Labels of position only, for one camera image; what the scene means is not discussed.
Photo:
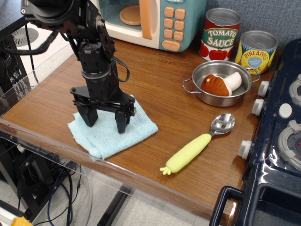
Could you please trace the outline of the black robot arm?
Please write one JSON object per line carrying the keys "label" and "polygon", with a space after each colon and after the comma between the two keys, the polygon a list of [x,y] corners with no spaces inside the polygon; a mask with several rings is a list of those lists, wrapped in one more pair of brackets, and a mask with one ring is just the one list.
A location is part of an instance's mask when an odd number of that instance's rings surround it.
{"label": "black robot arm", "polygon": [[53,34],[66,34],[81,63],[85,86],[73,87],[73,102],[87,126],[98,119],[97,110],[113,112],[118,132],[124,133],[135,115],[135,99],[124,93],[119,84],[114,56],[115,41],[109,36],[105,19],[89,0],[23,0],[21,13],[38,28]]}

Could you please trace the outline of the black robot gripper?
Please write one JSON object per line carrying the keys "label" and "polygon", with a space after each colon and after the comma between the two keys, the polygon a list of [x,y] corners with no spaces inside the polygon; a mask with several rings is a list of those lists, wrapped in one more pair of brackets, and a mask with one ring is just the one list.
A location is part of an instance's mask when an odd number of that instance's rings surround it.
{"label": "black robot gripper", "polygon": [[118,76],[116,68],[108,68],[99,73],[82,71],[86,81],[85,86],[73,87],[74,105],[85,124],[92,127],[98,119],[97,110],[115,113],[115,121],[118,133],[122,134],[134,116],[135,99],[121,90],[119,84],[122,80]]}

